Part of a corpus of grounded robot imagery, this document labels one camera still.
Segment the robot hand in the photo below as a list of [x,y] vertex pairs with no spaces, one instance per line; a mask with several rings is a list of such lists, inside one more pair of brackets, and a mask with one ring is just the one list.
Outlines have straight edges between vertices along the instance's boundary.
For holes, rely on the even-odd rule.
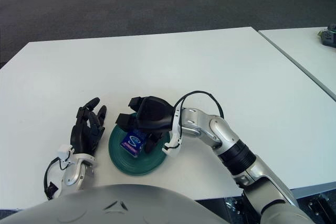
[[[194,91],[192,93],[206,93],[203,91]],[[275,221],[274,212],[279,213],[280,220],[290,216],[293,223],[312,223],[299,208],[296,199],[289,188],[276,176],[276,174],[255,155],[246,144],[244,144],[238,135],[229,127],[224,120],[223,111],[218,102],[212,95],[208,94],[216,102],[221,116],[208,115],[195,108],[183,108],[183,101],[192,94],[189,93],[182,97],[171,110],[167,102],[166,107],[148,107],[143,106],[141,101],[148,98],[137,98],[142,110],[138,111],[135,120],[125,119],[124,114],[120,114],[117,124],[128,131],[129,129],[139,130],[158,130],[172,131],[172,138],[166,143],[162,151],[170,156],[176,156],[181,148],[182,137],[196,137],[210,146],[213,152],[219,157],[226,168],[231,172],[236,184],[243,188],[243,198],[247,205],[251,206],[255,216],[261,218],[261,223],[270,223]],[[150,122],[143,120],[143,114],[151,114],[150,110],[164,110],[165,117],[154,116]]]
[[107,111],[103,105],[97,115],[93,112],[99,101],[99,98],[94,98],[78,109],[77,121],[71,131],[70,145],[62,145],[58,150],[58,157],[49,164],[44,176],[45,194],[49,200],[53,199],[54,193],[58,190],[52,182],[47,186],[48,170],[56,162],[59,162],[61,170],[66,170],[60,195],[92,185],[94,154],[105,130],[103,124]]
[[86,153],[91,156],[97,148],[97,145],[103,135],[103,127],[106,116],[106,106],[103,105],[97,115],[93,109],[98,105],[99,98],[96,97],[80,107],[77,112],[77,121],[71,131],[70,144],[75,149],[74,153]]

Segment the blue box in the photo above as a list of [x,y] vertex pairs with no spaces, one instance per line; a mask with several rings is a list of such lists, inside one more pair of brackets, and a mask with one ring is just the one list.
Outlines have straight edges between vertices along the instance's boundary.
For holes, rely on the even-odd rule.
[[138,157],[142,147],[146,143],[147,134],[139,130],[133,130],[127,133],[120,145],[133,157]]

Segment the black device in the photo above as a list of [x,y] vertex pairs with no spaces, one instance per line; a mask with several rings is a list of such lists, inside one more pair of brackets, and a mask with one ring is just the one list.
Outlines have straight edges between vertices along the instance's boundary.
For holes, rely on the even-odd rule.
[[126,132],[133,129],[149,133],[145,152],[151,152],[163,133],[172,130],[174,108],[165,100],[158,97],[135,97],[129,105],[137,115],[119,114],[116,124]]
[[327,30],[321,33],[321,41],[325,46],[336,48],[336,33]]
[[75,149],[75,153],[94,155],[105,130],[103,124],[107,110],[106,106],[103,105],[97,115],[93,112],[99,101],[99,98],[96,97],[78,109],[76,124],[72,128],[70,137],[70,144]]

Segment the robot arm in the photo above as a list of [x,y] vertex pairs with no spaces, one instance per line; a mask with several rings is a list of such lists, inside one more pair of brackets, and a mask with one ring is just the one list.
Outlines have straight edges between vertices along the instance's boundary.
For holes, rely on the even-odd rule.
[[[174,127],[178,121],[182,123],[182,134],[180,127]],[[180,135],[201,139],[212,148],[231,172],[236,184],[244,190],[243,197],[261,217],[261,223],[312,223],[298,208],[289,188],[240,140],[223,118],[198,109],[184,108],[175,111],[172,131],[172,141],[163,151],[176,156],[182,142]],[[177,146],[175,139],[178,139],[178,147],[167,148]]]
[[48,200],[53,199],[54,193],[58,190],[52,182],[47,185],[48,170],[56,162],[59,162],[61,170],[65,170],[59,196],[91,187],[93,168],[96,165],[94,154],[105,130],[103,124],[107,111],[106,106],[103,105],[97,115],[93,112],[99,101],[98,97],[94,98],[78,109],[76,124],[71,131],[70,144],[61,145],[58,157],[49,164],[44,176],[44,189]]

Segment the green plate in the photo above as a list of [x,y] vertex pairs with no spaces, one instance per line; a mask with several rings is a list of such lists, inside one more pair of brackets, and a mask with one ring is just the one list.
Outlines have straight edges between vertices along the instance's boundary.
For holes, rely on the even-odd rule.
[[164,143],[169,142],[170,135],[165,133],[162,140],[150,153],[141,151],[137,158],[129,154],[120,146],[121,141],[126,137],[127,132],[123,131],[119,126],[115,126],[109,141],[110,158],[114,165],[123,173],[133,176],[145,175],[156,169],[162,164],[166,158],[166,154],[162,151]]

